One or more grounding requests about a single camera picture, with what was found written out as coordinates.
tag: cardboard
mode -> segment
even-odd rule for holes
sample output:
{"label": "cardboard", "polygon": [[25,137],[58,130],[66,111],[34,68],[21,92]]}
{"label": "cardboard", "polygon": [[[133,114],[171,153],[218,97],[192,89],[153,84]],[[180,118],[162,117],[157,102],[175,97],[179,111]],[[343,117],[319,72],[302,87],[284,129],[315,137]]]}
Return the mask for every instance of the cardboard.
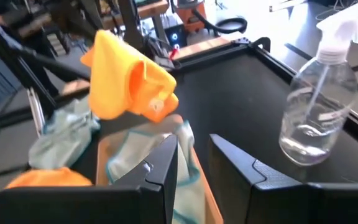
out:
{"label": "cardboard", "polygon": [[[174,114],[166,117],[161,123],[153,124],[147,123],[132,129],[136,129],[139,131],[147,130],[152,133],[171,133],[179,124],[182,124],[183,120],[181,116]],[[99,142],[98,148],[98,167],[96,170],[96,185],[108,185],[109,181],[106,175],[106,163],[108,159],[117,153],[118,147],[124,141],[124,137],[128,130],[123,130],[118,133],[113,133],[109,136],[106,136]],[[204,172],[201,168],[200,162],[197,158],[196,152],[194,149],[192,150],[193,159],[195,164],[198,166],[201,172],[201,180],[204,185],[204,193],[205,193],[205,220],[206,224],[223,224],[223,218],[219,211],[218,206],[216,205],[216,201],[212,195],[212,191],[209,187],[209,184],[206,180]]]}

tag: black metal rod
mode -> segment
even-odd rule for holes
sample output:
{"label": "black metal rod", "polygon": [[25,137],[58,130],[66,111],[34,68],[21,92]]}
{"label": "black metal rod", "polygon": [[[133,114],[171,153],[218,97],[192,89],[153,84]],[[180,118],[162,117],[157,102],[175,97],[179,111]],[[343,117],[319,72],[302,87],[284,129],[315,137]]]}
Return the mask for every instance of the black metal rod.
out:
{"label": "black metal rod", "polygon": [[56,107],[55,101],[23,59],[14,53],[12,50],[14,48],[21,49],[22,46],[9,37],[0,27],[0,58],[24,87],[35,90],[46,112],[52,114]]}

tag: spray nozzle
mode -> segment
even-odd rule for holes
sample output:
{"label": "spray nozzle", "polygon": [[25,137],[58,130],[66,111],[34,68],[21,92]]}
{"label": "spray nozzle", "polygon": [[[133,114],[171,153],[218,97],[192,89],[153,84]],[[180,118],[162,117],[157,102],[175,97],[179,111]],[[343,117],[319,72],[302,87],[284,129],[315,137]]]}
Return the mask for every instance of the spray nozzle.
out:
{"label": "spray nozzle", "polygon": [[327,63],[346,60],[351,41],[358,44],[358,3],[317,24],[323,32],[318,59]]}

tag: trigger sprayer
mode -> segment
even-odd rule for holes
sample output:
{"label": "trigger sprayer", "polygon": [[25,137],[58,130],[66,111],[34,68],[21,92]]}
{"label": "trigger sprayer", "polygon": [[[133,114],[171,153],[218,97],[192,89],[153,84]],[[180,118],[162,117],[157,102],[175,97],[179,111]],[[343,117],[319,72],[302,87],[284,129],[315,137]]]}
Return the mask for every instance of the trigger sprayer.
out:
{"label": "trigger sprayer", "polygon": [[317,56],[291,83],[279,145],[295,164],[310,166],[331,153],[357,94],[356,76],[346,61],[358,44],[358,3],[317,24]]}

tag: wooden board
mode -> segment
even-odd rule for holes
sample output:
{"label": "wooden board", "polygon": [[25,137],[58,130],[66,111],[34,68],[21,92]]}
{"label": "wooden board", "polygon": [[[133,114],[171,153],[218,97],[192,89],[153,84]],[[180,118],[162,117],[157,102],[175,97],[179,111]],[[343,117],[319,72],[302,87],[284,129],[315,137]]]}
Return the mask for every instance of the wooden board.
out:
{"label": "wooden board", "polygon": [[225,35],[222,37],[217,37],[217,38],[213,38],[211,40],[206,40],[206,41],[202,41],[197,44],[189,45],[187,47],[179,49],[179,51],[173,57],[173,59],[178,60],[180,58],[185,58],[190,55],[204,52],[206,50],[214,49],[216,47],[228,44],[232,40],[236,40],[236,39],[240,38],[241,36],[242,36],[242,34],[240,32],[235,32],[235,33],[228,34],[228,35]]}
{"label": "wooden board", "polygon": [[[156,3],[148,4],[146,6],[138,7],[137,11],[141,19],[146,19],[153,16],[159,16],[161,14],[166,13],[169,8],[169,4],[167,0],[161,0]],[[120,15],[115,16],[118,25],[123,25],[122,17]],[[103,26],[105,29],[114,28],[114,23],[112,21],[112,17],[108,16],[103,18]]]}

